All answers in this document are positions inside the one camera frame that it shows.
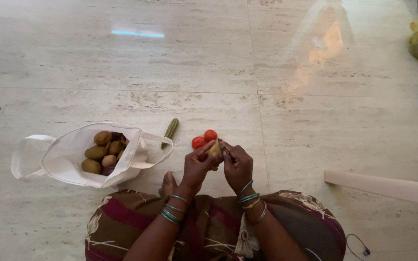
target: hand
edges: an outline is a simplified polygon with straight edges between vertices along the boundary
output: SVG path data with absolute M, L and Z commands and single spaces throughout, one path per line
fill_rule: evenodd
M 222 141 L 222 145 L 228 151 L 224 151 L 225 178 L 236 195 L 240 196 L 241 190 L 253 178 L 253 158 L 239 145 L 232 147 L 225 141 Z
M 207 155 L 206 153 L 215 143 L 216 141 L 212 140 L 185 156 L 185 170 L 179 187 L 187 190 L 191 196 L 200 191 L 207 172 L 217 170 L 217 154 Z

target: forearm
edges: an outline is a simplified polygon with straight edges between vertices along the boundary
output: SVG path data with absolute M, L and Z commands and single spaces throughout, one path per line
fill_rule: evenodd
M 254 194 L 254 190 L 249 187 L 240 197 Z M 243 203 L 246 207 L 255 202 L 257 198 Z M 251 223 L 255 223 L 264 212 L 264 202 L 259 201 L 252 209 L 246 209 L 246 217 Z M 308 258 L 302 252 L 298 244 L 283 228 L 282 224 L 267 210 L 264 218 L 254 224 L 256 238 L 259 246 L 268 261 L 306 261 Z
M 187 200 L 192 200 L 193 196 L 184 188 L 179 188 L 175 195 Z M 167 204 L 180 210 L 186 211 L 188 205 L 181 199 L 171 197 Z M 183 212 L 171 208 L 166 208 L 172 215 L 182 220 Z M 124 257 L 124 261 L 166 261 L 172 246 L 177 238 L 180 226 L 167 220 L 162 214 L 143 231 L 137 240 L 130 247 Z

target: foot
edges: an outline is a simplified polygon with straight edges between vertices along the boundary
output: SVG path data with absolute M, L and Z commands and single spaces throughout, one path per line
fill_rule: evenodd
M 162 187 L 159 189 L 159 194 L 161 197 L 170 196 L 177 190 L 177 187 L 177 182 L 175 181 L 172 172 L 169 170 L 164 175 L 164 179 L 162 180 Z

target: bangle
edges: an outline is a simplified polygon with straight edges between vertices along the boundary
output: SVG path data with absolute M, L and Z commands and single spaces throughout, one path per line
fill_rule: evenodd
M 176 198 L 178 198 L 178 199 L 181 199 L 181 200 L 185 201 L 185 203 L 187 203 L 187 204 L 189 205 L 188 200 L 186 200 L 186 199 L 184 199 L 184 198 L 182 198 L 182 197 L 180 197 L 180 196 L 177 196 L 177 195 L 171 195 L 171 197 L 176 197 Z
M 264 200 L 262 202 L 264 202 L 264 212 L 253 224 L 259 223 L 259 221 L 261 221 L 267 213 L 267 203 Z
M 252 209 L 254 207 L 254 205 L 256 205 L 256 203 L 258 203 L 261 200 L 261 198 L 258 198 L 253 204 L 247 206 L 247 207 L 242 207 L 242 209 L 246 210 L 246 209 Z
M 166 207 L 169 207 L 169 208 L 171 208 L 171 209 L 173 209 L 173 210 L 178 210 L 178 211 L 180 211 L 180 212 L 186 213 L 186 211 L 181 210 L 181 209 L 174 208 L 174 207 L 172 207 L 172 206 L 171 206 L 171 205 L 169 205 L 169 204 L 164 204 L 164 205 L 166 205 Z
M 175 222 L 181 222 L 180 219 L 178 219 L 176 216 L 172 215 L 171 212 L 169 212 L 168 210 L 166 210 L 165 208 L 162 209 L 162 211 L 169 216 L 171 219 L 173 219 L 173 221 Z
M 249 195 L 249 196 L 246 196 L 246 197 L 244 197 L 244 198 L 240 199 L 240 201 L 239 201 L 238 203 L 243 203 L 243 202 L 246 202 L 246 201 L 248 201 L 248 200 L 250 200 L 250 199 L 253 199 L 253 198 L 255 198 L 255 197 L 259 197 L 259 196 L 260 196 L 260 194 L 259 194 L 259 193 L 252 194 L 252 195 Z
M 240 195 L 241 195 L 241 193 L 243 193 L 243 191 L 253 182 L 254 180 L 251 180 L 250 182 L 248 182 L 247 184 L 246 184 L 246 186 L 244 186 L 244 188 L 241 190 L 241 192 L 240 192 Z
M 169 217 L 167 217 L 166 215 L 164 215 L 164 212 L 161 212 L 161 214 L 162 214 L 162 216 L 164 216 L 164 217 L 165 217 L 168 221 L 170 221 L 170 222 L 172 222 L 172 223 L 174 223 L 174 224 L 178 225 L 178 223 L 177 223 L 177 222 L 175 222 L 175 221 L 171 220 Z

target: woman's left hand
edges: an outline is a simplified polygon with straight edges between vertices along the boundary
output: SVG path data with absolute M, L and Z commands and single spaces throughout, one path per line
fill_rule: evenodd
M 185 170 L 179 189 L 187 189 L 194 196 L 200 191 L 207 172 L 217 170 L 217 154 L 206 153 L 215 143 L 216 141 L 212 140 L 185 156 Z

